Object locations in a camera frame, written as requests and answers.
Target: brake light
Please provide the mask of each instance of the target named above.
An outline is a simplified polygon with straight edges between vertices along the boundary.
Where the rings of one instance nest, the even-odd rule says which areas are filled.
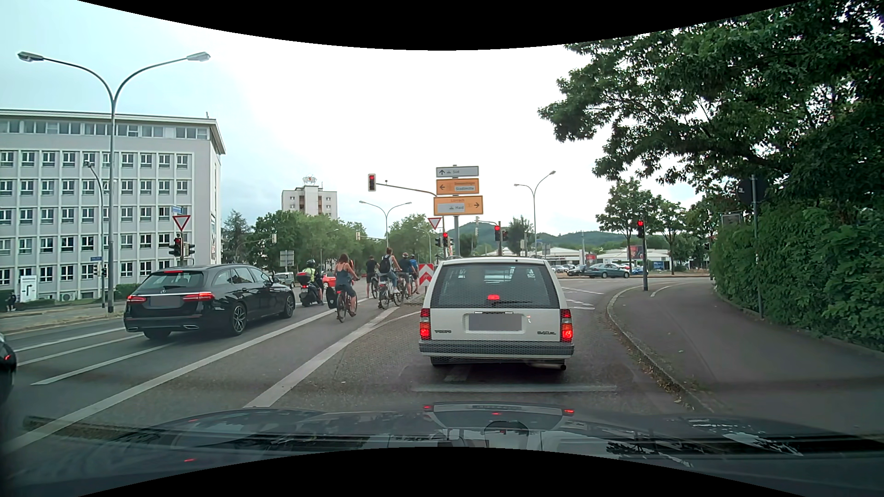
[[[184,302],[209,302],[215,299],[215,295],[211,292],[200,292],[199,294],[184,295]]]

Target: parked car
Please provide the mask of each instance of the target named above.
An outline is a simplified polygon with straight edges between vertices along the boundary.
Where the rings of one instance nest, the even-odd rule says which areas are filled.
[[[123,325],[150,340],[206,329],[238,336],[249,321],[272,315],[290,318],[294,298],[292,288],[254,266],[168,268],[151,273],[129,295]]]

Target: woman on bicycle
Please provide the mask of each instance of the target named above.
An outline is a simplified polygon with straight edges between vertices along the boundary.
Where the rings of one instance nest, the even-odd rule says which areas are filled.
[[[347,311],[350,313],[350,316],[355,316],[356,291],[353,290],[353,282],[358,281],[359,277],[353,272],[353,267],[350,265],[350,258],[347,257],[347,254],[341,254],[340,257],[338,257],[338,263],[335,264],[334,272],[335,291],[347,292],[347,294],[350,295],[350,309]]]

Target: sky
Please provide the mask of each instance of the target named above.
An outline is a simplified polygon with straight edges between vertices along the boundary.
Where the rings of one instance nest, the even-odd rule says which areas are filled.
[[[207,62],[151,69],[126,84],[119,113],[217,119],[221,214],[250,223],[280,209],[281,192],[314,176],[338,192],[339,217],[382,237],[389,222],[432,216],[432,197],[379,183],[435,191],[437,167],[478,166],[482,220],[532,219],[550,234],[598,229],[595,215],[612,183],[596,178],[606,139],[560,143],[537,109],[560,100],[556,80],[588,63],[561,46],[511,50],[373,50],[289,42],[192,27],[73,0],[4,0],[0,108],[106,112],[107,93],[91,74],[25,63],[28,51],[77,65],[115,88],[147,65],[206,51]],[[699,200],[689,185],[655,195]],[[360,204],[373,203],[382,209]],[[461,217],[466,224],[473,217]],[[446,227],[453,221],[446,219]]]

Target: road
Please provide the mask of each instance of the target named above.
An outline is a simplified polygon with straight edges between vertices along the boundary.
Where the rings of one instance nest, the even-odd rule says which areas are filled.
[[[11,469],[27,480],[33,464],[81,450],[87,442],[65,435],[83,424],[142,427],[249,406],[372,410],[483,400],[682,412],[636,367],[605,320],[606,302],[640,284],[562,280],[575,324],[566,371],[433,367],[417,351],[420,305],[379,310],[366,300],[343,324],[326,306],[299,306],[291,319],[259,321],[235,338],[173,334],[157,344],[126,333],[117,319],[12,333],[20,367],[3,419]],[[37,429],[51,420],[58,421]]]

